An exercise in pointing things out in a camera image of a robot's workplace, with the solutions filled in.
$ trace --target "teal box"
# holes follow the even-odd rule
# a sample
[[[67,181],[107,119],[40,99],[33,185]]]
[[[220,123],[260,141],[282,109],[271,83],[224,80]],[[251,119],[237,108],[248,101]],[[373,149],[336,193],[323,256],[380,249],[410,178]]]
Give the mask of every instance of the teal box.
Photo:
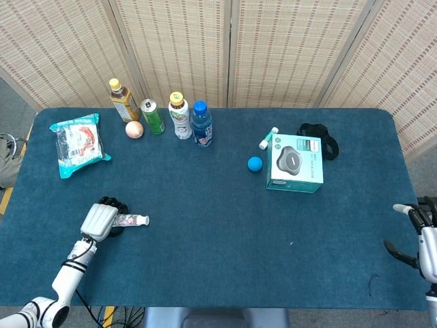
[[[320,138],[273,135],[267,152],[267,189],[313,193],[322,186]]]

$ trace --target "glue stick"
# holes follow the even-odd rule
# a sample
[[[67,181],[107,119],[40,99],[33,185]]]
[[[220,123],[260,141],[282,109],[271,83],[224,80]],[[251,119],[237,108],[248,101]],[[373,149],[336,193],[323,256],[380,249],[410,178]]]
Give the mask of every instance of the glue stick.
[[[269,133],[267,133],[266,137],[259,143],[259,147],[264,150],[267,148],[268,142],[272,139],[272,136],[279,132],[278,128],[272,127]]]

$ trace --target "small ball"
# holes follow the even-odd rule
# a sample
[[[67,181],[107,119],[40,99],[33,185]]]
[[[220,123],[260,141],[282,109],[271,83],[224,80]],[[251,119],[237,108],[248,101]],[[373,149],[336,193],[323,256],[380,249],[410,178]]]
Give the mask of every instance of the small ball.
[[[144,128],[138,121],[131,121],[126,124],[126,134],[129,138],[138,139],[144,133]]]
[[[260,159],[258,156],[252,156],[247,161],[247,167],[252,172],[258,172],[260,169],[262,169],[262,159]]]

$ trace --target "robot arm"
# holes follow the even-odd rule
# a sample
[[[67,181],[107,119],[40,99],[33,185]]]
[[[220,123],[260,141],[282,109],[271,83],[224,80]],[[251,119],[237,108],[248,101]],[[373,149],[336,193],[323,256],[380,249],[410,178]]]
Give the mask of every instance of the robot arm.
[[[96,243],[109,235],[117,214],[127,211],[127,206],[115,198],[103,197],[94,204],[81,227],[83,239],[74,244],[53,280],[58,300],[36,297],[20,312],[1,319],[0,328],[59,328],[67,319],[74,291],[96,253]]]
[[[414,204],[396,204],[393,209],[408,215],[419,238],[418,258],[398,251],[390,241],[384,241],[387,251],[397,260],[418,269],[423,278],[431,283],[431,289],[426,293],[429,322],[432,328],[437,328],[437,201],[425,197],[432,218],[419,206]]]

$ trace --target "yellow bottle cap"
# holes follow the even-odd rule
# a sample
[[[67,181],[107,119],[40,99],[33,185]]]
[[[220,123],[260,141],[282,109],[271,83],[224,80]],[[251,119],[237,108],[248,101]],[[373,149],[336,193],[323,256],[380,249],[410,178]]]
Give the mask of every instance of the yellow bottle cap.
[[[184,96],[180,92],[172,92],[170,94],[170,102],[174,106],[180,106],[184,103]]]
[[[109,80],[109,85],[111,86],[111,89],[114,91],[116,91],[122,87],[122,85],[120,84],[120,81],[118,81],[118,79]]]

